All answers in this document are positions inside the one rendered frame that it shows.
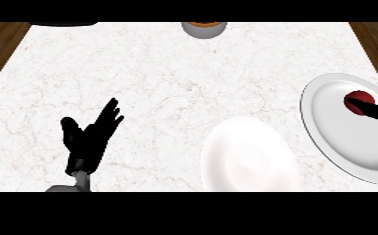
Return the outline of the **grey cupcake with orange top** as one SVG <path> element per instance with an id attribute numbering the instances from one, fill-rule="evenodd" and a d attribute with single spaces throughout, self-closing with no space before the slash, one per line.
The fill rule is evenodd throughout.
<path id="1" fill-rule="evenodd" d="M 183 22 L 182 27 L 185 32 L 196 39 L 211 39 L 217 37 L 225 29 L 226 29 L 226 22 L 216 22 L 216 23 L 191 23 Z"/>

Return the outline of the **grey rimmed plate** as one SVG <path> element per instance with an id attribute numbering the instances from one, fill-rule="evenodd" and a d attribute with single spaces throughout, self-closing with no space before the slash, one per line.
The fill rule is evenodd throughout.
<path id="1" fill-rule="evenodd" d="M 371 82 L 343 73 L 318 76 L 303 90 L 301 119 L 329 161 L 352 176 L 378 184 L 378 120 L 346 107 L 344 97 L 353 91 L 366 92 L 378 104 L 378 86 Z"/>

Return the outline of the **red tomato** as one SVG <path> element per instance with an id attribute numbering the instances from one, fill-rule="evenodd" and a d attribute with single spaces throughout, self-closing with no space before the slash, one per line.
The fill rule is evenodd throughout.
<path id="1" fill-rule="evenodd" d="M 344 96 L 344 105 L 360 116 L 371 116 L 378 108 L 372 95 L 362 90 L 353 91 Z"/>

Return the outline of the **black flat object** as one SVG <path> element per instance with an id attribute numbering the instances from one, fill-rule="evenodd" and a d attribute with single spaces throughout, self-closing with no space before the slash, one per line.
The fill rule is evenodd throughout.
<path id="1" fill-rule="evenodd" d="M 46 26 L 46 27 L 80 27 L 80 26 L 92 26 L 98 22 L 28 22 L 34 26 Z"/>

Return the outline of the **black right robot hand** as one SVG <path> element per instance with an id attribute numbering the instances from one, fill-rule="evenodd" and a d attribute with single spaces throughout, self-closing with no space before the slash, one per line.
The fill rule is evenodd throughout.
<path id="1" fill-rule="evenodd" d="M 349 102 L 359 108 L 359 110 L 368 117 L 378 119 L 378 105 L 363 102 L 356 98 L 350 98 Z"/>

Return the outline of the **white plate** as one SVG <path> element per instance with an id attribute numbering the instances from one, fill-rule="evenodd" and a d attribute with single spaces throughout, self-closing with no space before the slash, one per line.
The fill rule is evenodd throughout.
<path id="1" fill-rule="evenodd" d="M 201 153 L 205 191 L 300 191 L 294 153 L 276 130 L 251 117 L 223 121 Z"/>

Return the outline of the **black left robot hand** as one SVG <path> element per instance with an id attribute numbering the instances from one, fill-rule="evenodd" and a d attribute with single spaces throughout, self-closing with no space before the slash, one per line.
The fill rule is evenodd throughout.
<path id="1" fill-rule="evenodd" d="M 81 129 L 71 117 L 61 120 L 64 145 L 70 151 L 65 173 L 77 171 L 92 174 L 101 164 L 108 141 L 114 135 L 124 116 L 118 116 L 118 100 L 112 98 L 105 105 L 96 121 Z"/>

